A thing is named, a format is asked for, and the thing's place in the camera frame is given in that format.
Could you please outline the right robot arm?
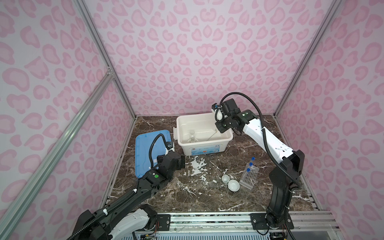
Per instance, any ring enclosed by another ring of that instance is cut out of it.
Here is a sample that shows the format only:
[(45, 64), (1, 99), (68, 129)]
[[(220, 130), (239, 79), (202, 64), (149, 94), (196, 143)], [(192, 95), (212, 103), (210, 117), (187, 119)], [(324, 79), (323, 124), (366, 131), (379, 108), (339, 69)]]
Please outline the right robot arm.
[(269, 173), (272, 183), (270, 202), (264, 223), (270, 229), (288, 224), (289, 210), (295, 191), (302, 188), (305, 154), (293, 150), (268, 130), (264, 116), (254, 101), (252, 110), (241, 110), (234, 99), (212, 105), (215, 125), (220, 133), (232, 130), (237, 135), (250, 137), (268, 156), (274, 167)]

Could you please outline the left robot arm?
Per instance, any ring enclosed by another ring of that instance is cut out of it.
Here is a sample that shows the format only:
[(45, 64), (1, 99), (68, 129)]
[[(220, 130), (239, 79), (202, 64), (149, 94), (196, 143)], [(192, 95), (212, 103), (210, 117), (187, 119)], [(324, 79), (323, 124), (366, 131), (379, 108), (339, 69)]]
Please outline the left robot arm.
[(69, 240), (112, 240), (113, 229), (128, 216), (134, 216), (136, 207), (153, 197), (172, 181), (175, 171), (185, 168), (185, 156), (174, 151), (158, 156), (160, 161), (138, 179), (137, 185), (122, 197), (102, 209), (83, 212), (76, 222)]

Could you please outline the clear plastic test tube rack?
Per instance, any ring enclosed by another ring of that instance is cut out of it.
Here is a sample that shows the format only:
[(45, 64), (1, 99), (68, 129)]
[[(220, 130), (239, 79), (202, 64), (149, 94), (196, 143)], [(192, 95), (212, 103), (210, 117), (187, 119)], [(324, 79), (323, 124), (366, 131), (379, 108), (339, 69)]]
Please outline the clear plastic test tube rack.
[(252, 190), (258, 181), (259, 168), (256, 167), (253, 163), (249, 163), (243, 172), (242, 177), (240, 178), (240, 186)]

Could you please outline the clear glass flask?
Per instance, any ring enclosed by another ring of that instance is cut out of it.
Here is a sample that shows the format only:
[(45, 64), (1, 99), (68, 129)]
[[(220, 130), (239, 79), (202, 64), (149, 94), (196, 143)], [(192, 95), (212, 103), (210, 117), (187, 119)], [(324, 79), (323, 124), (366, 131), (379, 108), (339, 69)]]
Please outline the clear glass flask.
[(188, 139), (188, 143), (195, 143), (196, 142), (196, 138), (194, 137), (191, 137)]

